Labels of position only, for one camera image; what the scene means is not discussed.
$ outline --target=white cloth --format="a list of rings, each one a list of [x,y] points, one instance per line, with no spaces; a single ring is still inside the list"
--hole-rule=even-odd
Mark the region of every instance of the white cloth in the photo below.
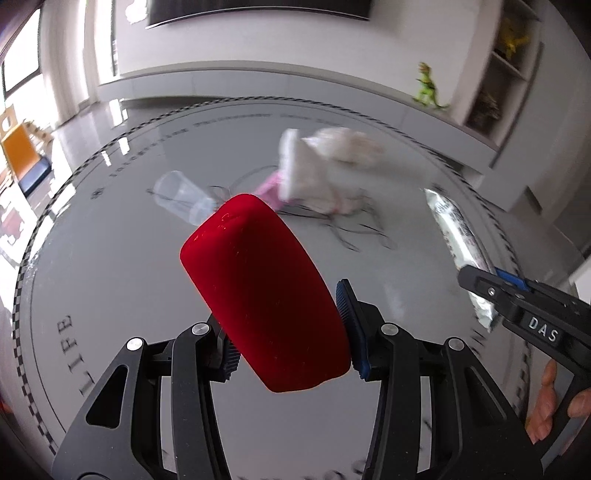
[[[361,200],[347,197],[328,179],[326,163],[296,129],[287,129],[279,141],[280,200],[298,203],[319,213],[351,213]]]
[[[384,148],[366,134],[346,127],[322,128],[304,140],[325,160],[357,167],[375,165],[384,153]]]

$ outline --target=wall-mounted tv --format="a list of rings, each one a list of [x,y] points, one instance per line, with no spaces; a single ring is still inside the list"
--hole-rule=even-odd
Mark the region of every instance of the wall-mounted tv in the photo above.
[[[369,20],[372,0],[151,0],[148,28],[195,15],[232,10],[292,9]]]

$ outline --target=pink fabric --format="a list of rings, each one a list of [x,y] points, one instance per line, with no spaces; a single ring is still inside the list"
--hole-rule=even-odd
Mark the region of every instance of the pink fabric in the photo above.
[[[281,210],[285,202],[279,198],[279,183],[281,177],[279,170],[275,170],[269,177],[254,191],[254,194],[265,202],[273,210]]]

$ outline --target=orange chair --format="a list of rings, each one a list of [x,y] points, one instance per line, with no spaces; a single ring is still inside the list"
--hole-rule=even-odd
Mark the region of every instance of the orange chair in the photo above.
[[[0,125],[5,118],[9,120],[9,130],[0,127],[2,149],[26,197],[47,177],[51,163],[37,153],[25,124],[17,122],[13,107],[0,115]]]

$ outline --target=yellow toy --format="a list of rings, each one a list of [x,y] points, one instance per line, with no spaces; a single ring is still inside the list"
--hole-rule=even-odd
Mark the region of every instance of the yellow toy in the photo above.
[[[508,61],[511,61],[511,58],[515,53],[517,53],[517,47],[521,45],[525,45],[530,41],[529,35],[523,35],[522,37],[518,36],[518,33],[515,29],[515,25],[511,21],[511,19],[505,17],[501,22],[501,29],[499,32],[499,39],[503,45],[503,53],[505,58]]]

